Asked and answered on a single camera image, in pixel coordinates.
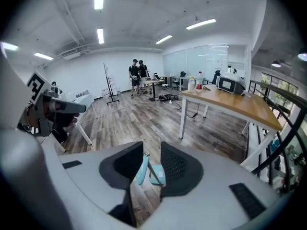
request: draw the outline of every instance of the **air vent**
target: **air vent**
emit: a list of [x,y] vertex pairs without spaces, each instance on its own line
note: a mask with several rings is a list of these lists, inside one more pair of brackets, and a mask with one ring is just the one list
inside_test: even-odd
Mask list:
[[62,54],[62,57],[66,60],[70,60],[76,57],[80,56],[80,52],[78,52],[76,49],[65,52],[64,54]]

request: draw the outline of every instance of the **white table leg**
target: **white table leg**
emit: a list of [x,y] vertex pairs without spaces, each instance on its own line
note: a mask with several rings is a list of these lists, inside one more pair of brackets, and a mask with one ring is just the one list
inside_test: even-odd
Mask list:
[[77,124],[77,129],[80,131],[81,135],[84,137],[84,139],[87,141],[87,143],[89,145],[92,144],[92,141],[90,140],[90,138],[87,136],[86,132],[84,131],[84,129],[81,127],[80,124]]
[[274,139],[275,133],[268,132],[263,141],[259,144],[257,149],[253,151],[252,154],[250,154],[242,163],[241,166],[248,167],[249,162],[252,161],[255,157],[259,156],[259,154],[262,153],[264,149],[268,146],[268,144]]
[[188,112],[188,100],[183,96],[182,98],[182,112],[181,112],[181,122],[180,122],[180,131],[179,138],[182,139],[184,135],[184,129],[186,126],[187,120],[187,112]]
[[66,150],[63,148],[63,146],[61,145],[61,143],[58,142],[58,140],[54,137],[54,135],[51,133],[49,136],[52,137],[52,139],[54,140],[55,144],[57,144],[58,148],[62,151],[62,152],[66,152]]
[[250,122],[247,122],[244,129],[242,130],[241,135],[243,135],[245,133],[245,131],[247,130],[248,126],[249,126]]
[[97,115],[96,110],[95,110],[95,108],[94,108],[94,106],[93,106],[93,103],[92,103],[91,105],[92,105],[92,109],[94,110],[95,117],[98,118],[98,115]]
[[205,111],[203,112],[203,117],[206,117],[207,111],[208,111],[208,105],[206,105],[206,107],[205,107]]

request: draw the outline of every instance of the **plastic bottle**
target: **plastic bottle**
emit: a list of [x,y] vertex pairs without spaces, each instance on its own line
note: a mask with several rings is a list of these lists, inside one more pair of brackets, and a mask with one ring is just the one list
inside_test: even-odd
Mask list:
[[202,73],[201,71],[198,73],[198,77],[196,80],[196,92],[202,92]]
[[194,91],[194,89],[195,89],[195,79],[194,77],[190,77],[189,84],[188,84],[188,90]]

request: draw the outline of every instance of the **office chair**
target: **office chair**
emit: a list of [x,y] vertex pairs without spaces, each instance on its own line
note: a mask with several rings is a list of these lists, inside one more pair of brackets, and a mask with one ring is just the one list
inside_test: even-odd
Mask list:
[[214,75],[214,77],[213,77],[213,80],[212,80],[212,84],[216,84],[216,79],[217,79],[217,77],[218,76],[220,76],[221,75],[221,70],[218,70],[218,71],[215,71],[215,75]]
[[[180,73],[180,76],[181,76],[181,77],[185,77],[185,76],[186,76],[186,73],[185,73],[184,71],[182,71],[182,72]],[[179,90],[179,80],[174,80],[173,83],[174,83],[176,86],[173,87],[172,90],[175,89],[175,88],[177,88],[177,90]]]

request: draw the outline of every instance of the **white machine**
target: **white machine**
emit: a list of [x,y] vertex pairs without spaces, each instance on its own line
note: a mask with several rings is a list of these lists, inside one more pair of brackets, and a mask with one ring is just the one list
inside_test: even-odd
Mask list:
[[216,81],[216,86],[229,93],[243,95],[245,91],[245,83],[243,79],[234,73],[223,73]]

